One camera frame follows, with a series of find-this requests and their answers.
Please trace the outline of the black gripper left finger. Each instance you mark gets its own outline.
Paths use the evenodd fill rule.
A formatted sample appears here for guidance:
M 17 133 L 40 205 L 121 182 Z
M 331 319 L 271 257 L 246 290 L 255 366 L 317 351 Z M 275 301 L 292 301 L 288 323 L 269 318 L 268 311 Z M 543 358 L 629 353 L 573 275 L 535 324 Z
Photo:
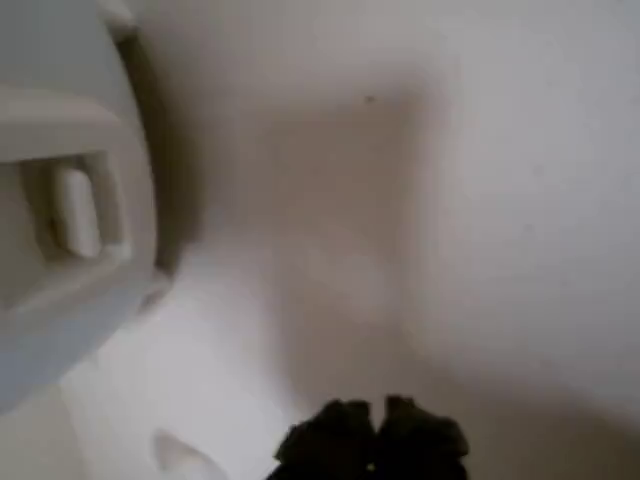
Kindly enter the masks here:
M 273 479 L 370 479 L 376 431 L 371 405 L 333 399 L 287 431 L 274 453 Z

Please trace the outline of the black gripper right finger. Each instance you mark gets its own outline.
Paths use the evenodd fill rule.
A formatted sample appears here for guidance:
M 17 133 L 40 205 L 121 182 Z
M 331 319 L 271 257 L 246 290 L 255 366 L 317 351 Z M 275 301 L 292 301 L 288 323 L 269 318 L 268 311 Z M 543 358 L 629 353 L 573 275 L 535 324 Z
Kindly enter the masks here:
M 452 418 L 430 413 L 408 396 L 386 397 L 378 430 L 380 479 L 467 479 L 469 450 Z

